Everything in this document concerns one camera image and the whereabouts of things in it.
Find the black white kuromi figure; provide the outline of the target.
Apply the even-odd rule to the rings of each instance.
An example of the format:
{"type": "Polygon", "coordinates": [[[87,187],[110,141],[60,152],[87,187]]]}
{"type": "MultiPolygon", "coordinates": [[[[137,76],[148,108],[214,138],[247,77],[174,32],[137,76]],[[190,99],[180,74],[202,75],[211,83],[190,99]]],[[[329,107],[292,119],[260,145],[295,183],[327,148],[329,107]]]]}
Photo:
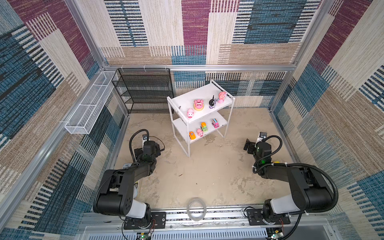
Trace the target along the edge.
{"type": "Polygon", "coordinates": [[[209,108],[214,109],[216,107],[216,102],[217,102],[217,99],[215,98],[215,96],[213,96],[212,99],[210,99],[209,101],[209,108]]]}

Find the pink round figure toy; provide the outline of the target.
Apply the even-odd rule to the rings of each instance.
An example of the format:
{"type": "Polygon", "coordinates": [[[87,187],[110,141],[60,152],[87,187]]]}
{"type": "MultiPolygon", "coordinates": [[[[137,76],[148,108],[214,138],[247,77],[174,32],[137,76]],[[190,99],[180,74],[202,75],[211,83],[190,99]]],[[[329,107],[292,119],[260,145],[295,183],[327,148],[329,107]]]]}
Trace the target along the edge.
{"type": "Polygon", "coordinates": [[[227,96],[226,92],[224,92],[224,91],[220,92],[218,95],[217,103],[219,103],[219,104],[224,103],[226,96],[227,96]]]}

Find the green toy car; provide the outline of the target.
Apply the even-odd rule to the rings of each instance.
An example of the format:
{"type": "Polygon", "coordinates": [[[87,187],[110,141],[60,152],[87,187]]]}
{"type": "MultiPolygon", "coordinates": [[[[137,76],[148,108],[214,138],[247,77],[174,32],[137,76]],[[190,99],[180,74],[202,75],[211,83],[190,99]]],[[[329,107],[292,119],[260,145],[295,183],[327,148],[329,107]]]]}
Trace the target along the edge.
{"type": "Polygon", "coordinates": [[[201,130],[203,132],[207,132],[208,131],[208,127],[207,127],[207,124],[205,122],[202,122],[201,123],[201,130]]]}

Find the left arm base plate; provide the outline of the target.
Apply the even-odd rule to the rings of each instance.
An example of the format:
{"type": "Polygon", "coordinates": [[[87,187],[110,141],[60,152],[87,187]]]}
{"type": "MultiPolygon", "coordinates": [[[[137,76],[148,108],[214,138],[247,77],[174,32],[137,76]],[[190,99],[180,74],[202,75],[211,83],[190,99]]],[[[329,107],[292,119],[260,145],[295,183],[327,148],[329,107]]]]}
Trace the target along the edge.
{"type": "Polygon", "coordinates": [[[166,212],[151,212],[142,219],[129,218],[124,221],[124,230],[164,229],[166,226],[166,212]]]}

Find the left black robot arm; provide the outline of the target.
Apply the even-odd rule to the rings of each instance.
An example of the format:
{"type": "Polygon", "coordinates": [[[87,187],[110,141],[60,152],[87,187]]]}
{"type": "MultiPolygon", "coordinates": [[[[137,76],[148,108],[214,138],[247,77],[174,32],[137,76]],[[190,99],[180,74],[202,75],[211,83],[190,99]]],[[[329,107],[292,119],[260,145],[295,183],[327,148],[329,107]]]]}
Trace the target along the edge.
{"type": "Polygon", "coordinates": [[[106,170],[93,201],[93,212],[123,219],[123,227],[134,229],[154,229],[156,220],[152,217],[151,207],[137,201],[134,197],[134,184],[154,173],[157,157],[164,148],[150,140],[146,129],[138,130],[129,141],[129,150],[133,163],[126,169],[106,170]],[[146,133],[142,148],[132,149],[132,142],[139,133],[146,133]]]}

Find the pink toy truck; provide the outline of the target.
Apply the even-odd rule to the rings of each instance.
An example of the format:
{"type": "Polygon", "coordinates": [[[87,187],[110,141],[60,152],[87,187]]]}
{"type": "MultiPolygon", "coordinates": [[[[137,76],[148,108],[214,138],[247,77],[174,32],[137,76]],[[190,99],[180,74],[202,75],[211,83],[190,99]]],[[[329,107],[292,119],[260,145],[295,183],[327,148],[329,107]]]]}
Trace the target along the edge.
{"type": "Polygon", "coordinates": [[[216,118],[212,119],[212,125],[215,129],[219,128],[220,127],[220,124],[219,122],[217,121],[216,118]]]}

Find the pink bear donut toy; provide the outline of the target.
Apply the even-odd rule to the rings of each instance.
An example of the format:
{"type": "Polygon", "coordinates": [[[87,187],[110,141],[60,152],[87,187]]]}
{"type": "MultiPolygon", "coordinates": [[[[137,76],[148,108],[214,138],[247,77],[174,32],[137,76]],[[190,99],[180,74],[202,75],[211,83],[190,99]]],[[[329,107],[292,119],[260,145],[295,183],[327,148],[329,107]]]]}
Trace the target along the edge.
{"type": "Polygon", "coordinates": [[[202,111],[204,109],[204,101],[203,100],[194,100],[194,109],[196,111],[202,111]]]}

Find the pink pig toy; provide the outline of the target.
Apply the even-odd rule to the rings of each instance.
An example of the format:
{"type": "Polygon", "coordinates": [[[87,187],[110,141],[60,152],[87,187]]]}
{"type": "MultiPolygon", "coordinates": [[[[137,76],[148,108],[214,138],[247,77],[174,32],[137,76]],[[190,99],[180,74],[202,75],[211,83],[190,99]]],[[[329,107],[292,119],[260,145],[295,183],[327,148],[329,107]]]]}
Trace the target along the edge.
{"type": "Polygon", "coordinates": [[[187,110],[187,117],[189,119],[193,118],[194,114],[195,114],[194,109],[190,108],[187,110]]]}
{"type": "Polygon", "coordinates": [[[199,137],[203,137],[204,136],[204,131],[202,129],[197,129],[197,135],[199,137]]]}

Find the orange toy car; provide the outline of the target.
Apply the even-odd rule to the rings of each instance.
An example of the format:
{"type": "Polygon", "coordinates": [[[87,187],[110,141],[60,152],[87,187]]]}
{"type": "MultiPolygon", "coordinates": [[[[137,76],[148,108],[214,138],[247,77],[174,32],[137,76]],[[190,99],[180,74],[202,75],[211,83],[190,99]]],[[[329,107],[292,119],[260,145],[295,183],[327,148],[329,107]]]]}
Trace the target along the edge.
{"type": "Polygon", "coordinates": [[[189,132],[189,137],[190,137],[191,140],[195,140],[196,139],[196,135],[195,135],[195,133],[193,131],[189,132]]]}

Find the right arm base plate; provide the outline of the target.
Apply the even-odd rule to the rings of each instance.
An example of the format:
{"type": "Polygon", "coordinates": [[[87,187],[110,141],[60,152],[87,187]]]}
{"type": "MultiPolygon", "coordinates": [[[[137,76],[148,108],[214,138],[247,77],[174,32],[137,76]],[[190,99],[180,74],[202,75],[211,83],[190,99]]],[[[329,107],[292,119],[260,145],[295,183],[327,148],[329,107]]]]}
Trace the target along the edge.
{"type": "Polygon", "coordinates": [[[264,212],[263,209],[245,208],[243,214],[248,219],[250,226],[289,225],[291,223],[287,214],[264,212]]]}

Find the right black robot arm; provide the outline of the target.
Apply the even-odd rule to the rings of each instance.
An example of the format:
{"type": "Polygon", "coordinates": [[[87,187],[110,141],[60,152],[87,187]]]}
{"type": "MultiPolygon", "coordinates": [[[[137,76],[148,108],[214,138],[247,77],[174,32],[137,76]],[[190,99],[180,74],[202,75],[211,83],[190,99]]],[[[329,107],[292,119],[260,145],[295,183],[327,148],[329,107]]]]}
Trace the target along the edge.
{"type": "Polygon", "coordinates": [[[333,179],[320,168],[302,163],[277,163],[272,160],[283,146],[279,136],[261,132],[257,142],[246,140],[244,150],[254,157],[252,172],[266,180],[286,182],[290,194],[266,200],[261,210],[263,222],[272,225],[286,215],[323,213],[338,203],[339,191],[333,179]]]}

